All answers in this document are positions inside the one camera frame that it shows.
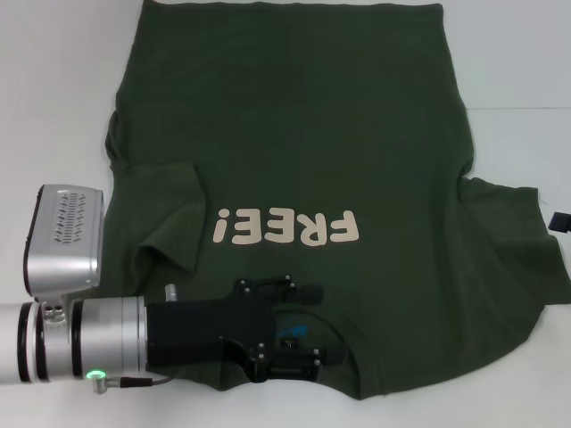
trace white surface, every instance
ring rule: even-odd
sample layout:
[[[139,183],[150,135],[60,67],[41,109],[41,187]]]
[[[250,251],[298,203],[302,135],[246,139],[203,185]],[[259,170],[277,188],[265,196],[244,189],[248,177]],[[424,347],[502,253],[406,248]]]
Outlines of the white surface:
[[[442,3],[460,92],[477,109],[475,175],[539,187],[546,219],[571,212],[571,2]],[[109,200],[103,141],[139,9],[140,0],[0,0],[0,303],[27,300],[21,257],[43,183],[97,187]],[[571,237],[557,235],[571,265]],[[0,425],[568,427],[569,326],[571,308],[551,307],[501,361],[385,398],[287,381],[225,393],[176,381],[102,397],[84,383],[19,385],[0,387]]]

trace t-shirt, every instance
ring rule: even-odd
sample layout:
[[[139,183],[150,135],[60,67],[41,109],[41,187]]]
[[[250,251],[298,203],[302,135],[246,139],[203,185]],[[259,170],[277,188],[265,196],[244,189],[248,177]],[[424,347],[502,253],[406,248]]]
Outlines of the t-shirt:
[[[571,301],[537,191],[464,177],[474,150],[439,4],[145,1],[106,148],[97,295],[321,284],[320,305],[278,308],[276,341],[345,344],[318,382],[357,399],[485,366]],[[156,370],[248,382],[229,362]]]

